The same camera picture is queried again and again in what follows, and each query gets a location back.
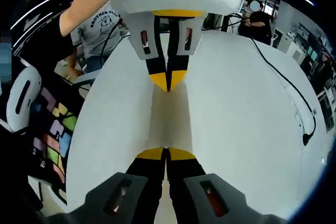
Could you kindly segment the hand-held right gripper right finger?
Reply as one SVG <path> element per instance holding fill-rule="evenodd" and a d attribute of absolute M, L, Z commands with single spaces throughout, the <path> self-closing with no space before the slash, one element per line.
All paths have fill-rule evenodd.
<path fill-rule="evenodd" d="M 249 207 L 241 191 L 205 173 L 188 151 L 168 148 L 166 168 L 177 223 L 286 223 Z"/>

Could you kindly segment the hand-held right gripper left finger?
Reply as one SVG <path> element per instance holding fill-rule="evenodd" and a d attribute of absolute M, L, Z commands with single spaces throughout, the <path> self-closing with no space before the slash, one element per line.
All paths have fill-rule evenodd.
<path fill-rule="evenodd" d="M 117 172 L 86 194 L 85 202 L 46 223 L 154 223 L 162 196 L 165 149 L 141 152 L 125 173 Z"/>

